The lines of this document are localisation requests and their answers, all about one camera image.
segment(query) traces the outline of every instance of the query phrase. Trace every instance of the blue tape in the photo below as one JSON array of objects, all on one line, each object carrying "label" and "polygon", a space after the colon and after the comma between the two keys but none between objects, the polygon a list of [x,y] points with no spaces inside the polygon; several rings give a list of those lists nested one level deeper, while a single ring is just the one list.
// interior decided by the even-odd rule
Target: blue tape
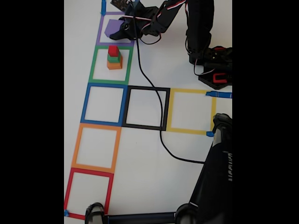
[{"label": "blue tape", "polygon": [[102,10],[101,10],[102,15],[106,15],[106,0],[102,0]]},{"label": "blue tape", "polygon": [[206,135],[209,137],[214,137],[214,133],[213,132],[206,132]]},{"label": "blue tape", "polygon": [[68,210],[64,210],[64,216],[68,217],[69,216],[69,211]]},{"label": "blue tape", "polygon": [[217,92],[217,91],[210,91],[206,92],[206,96],[211,96],[211,97],[220,97],[220,98],[233,98],[233,93],[232,92]]}]

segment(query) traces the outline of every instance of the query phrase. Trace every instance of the green square outline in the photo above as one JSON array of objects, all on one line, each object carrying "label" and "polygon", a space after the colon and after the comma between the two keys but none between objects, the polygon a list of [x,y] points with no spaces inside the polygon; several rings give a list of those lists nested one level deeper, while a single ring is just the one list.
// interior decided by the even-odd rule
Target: green square outline
[{"label": "green square outline", "polygon": [[93,79],[93,73],[94,73],[94,67],[95,62],[97,60],[98,50],[99,49],[108,49],[107,46],[98,45],[95,46],[94,54],[93,54],[93,63],[92,68],[90,70],[89,80],[90,83],[106,83],[106,84],[122,84],[122,85],[128,85],[129,83],[129,77],[130,77],[130,71],[131,71],[131,63],[132,63],[132,56],[133,56],[133,46],[118,46],[119,50],[129,50],[129,59],[128,59],[128,66],[127,66],[127,73],[126,73],[126,79],[124,81],[118,81],[118,80],[106,80],[106,79]]}]

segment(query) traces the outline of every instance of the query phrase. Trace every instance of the robotic arm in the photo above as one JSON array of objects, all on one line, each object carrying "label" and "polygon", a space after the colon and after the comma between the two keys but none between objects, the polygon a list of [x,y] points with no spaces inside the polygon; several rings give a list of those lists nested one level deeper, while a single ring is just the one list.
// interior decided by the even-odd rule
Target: robotic arm
[{"label": "robotic arm", "polygon": [[111,4],[125,13],[125,16],[120,18],[124,20],[120,30],[110,35],[113,40],[135,39],[134,12],[137,18],[137,38],[143,35],[159,36],[165,33],[179,9],[185,4],[188,26],[185,45],[188,45],[186,50],[189,62],[194,66],[204,66],[204,73],[198,75],[199,80],[216,90],[232,85],[233,49],[222,46],[209,48],[212,37],[210,31],[214,19],[214,0],[167,0],[160,8],[145,7],[139,0],[133,2],[134,9],[128,0],[112,0]]}]

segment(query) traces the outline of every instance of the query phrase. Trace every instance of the black bar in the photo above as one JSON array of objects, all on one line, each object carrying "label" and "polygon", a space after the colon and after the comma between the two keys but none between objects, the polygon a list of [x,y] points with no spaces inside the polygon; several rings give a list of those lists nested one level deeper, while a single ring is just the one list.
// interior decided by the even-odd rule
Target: black bar
[{"label": "black bar", "polygon": [[108,216],[109,224],[172,224],[175,212]]}]

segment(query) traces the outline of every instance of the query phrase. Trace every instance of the red square outline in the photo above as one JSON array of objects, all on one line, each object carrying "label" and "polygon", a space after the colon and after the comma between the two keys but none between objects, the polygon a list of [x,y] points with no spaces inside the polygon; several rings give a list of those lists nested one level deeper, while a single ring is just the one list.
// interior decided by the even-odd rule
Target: red square outline
[{"label": "red square outline", "polygon": [[[73,181],[74,173],[90,174],[90,175],[96,175],[96,176],[105,176],[105,177],[109,178],[108,190],[107,190],[105,207],[104,207],[105,215],[108,214],[109,202],[110,202],[110,197],[111,197],[111,189],[112,189],[112,183],[113,183],[113,176],[114,175],[110,174],[110,173],[101,172],[101,171],[86,170],[86,169],[79,169],[79,168],[71,168],[70,178],[69,178],[66,193],[65,193],[64,210],[67,209],[67,203],[69,201],[69,196],[70,196],[70,192],[71,192],[71,183]],[[74,213],[69,213],[69,217],[85,220],[85,216],[74,214]]]}]

